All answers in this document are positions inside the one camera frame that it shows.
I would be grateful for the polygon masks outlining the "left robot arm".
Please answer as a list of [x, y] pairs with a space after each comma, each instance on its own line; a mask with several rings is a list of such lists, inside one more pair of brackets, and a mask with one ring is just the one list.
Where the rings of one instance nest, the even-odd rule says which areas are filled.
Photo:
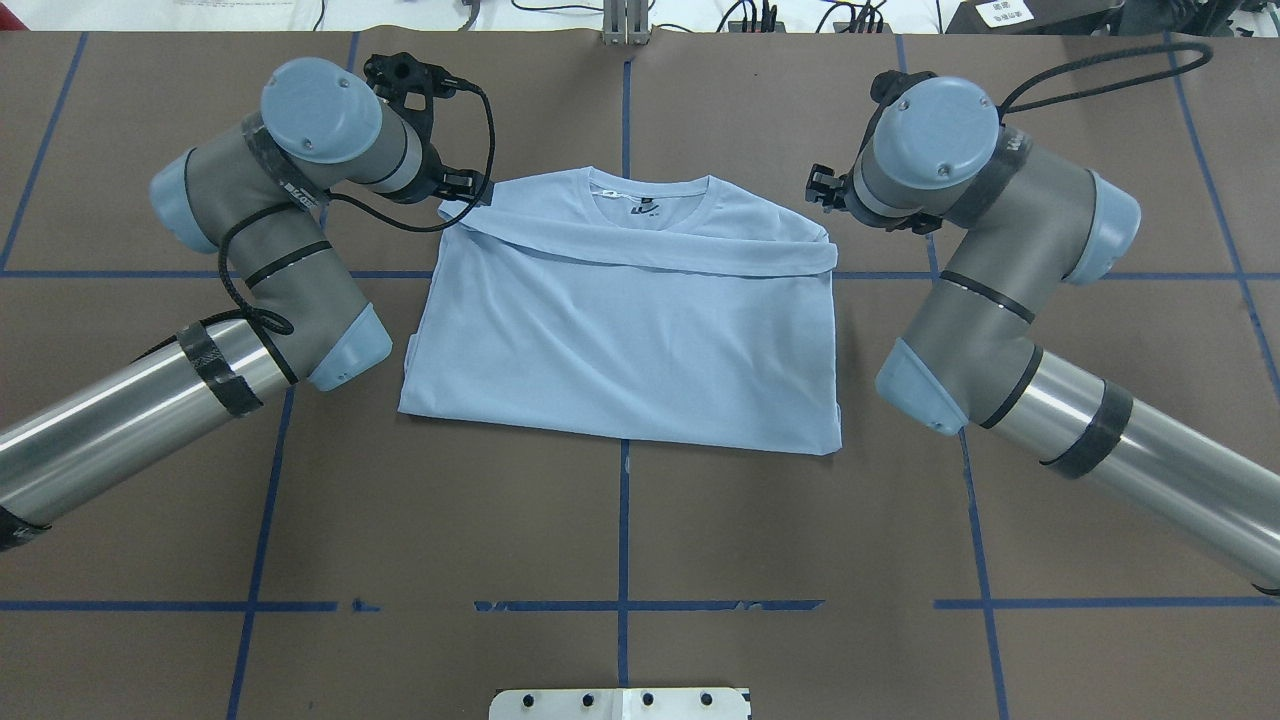
[[3, 432], [3, 548], [35, 541], [70, 511], [301, 382], [330, 391], [393, 348], [372, 302], [317, 215], [353, 183], [397, 204], [492, 201], [494, 138], [483, 169], [448, 167], [433, 145], [434, 105], [483, 88], [408, 53], [357, 72], [317, 56], [278, 67], [259, 108], [188, 149], [150, 182], [161, 224], [215, 259], [227, 307], [191, 322], [127, 366]]

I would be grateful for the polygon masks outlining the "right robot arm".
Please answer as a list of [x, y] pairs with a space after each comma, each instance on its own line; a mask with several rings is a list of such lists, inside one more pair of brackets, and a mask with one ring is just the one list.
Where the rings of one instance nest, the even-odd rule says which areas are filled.
[[1021, 446], [1276, 596], [1277, 475], [1029, 336], [1061, 284], [1101, 279], [1129, 250], [1138, 201], [1009, 126], [969, 79], [884, 70], [869, 95], [854, 164], [814, 165], [806, 200], [888, 232], [965, 233], [893, 342], [879, 396], [943, 436], [977, 424]]

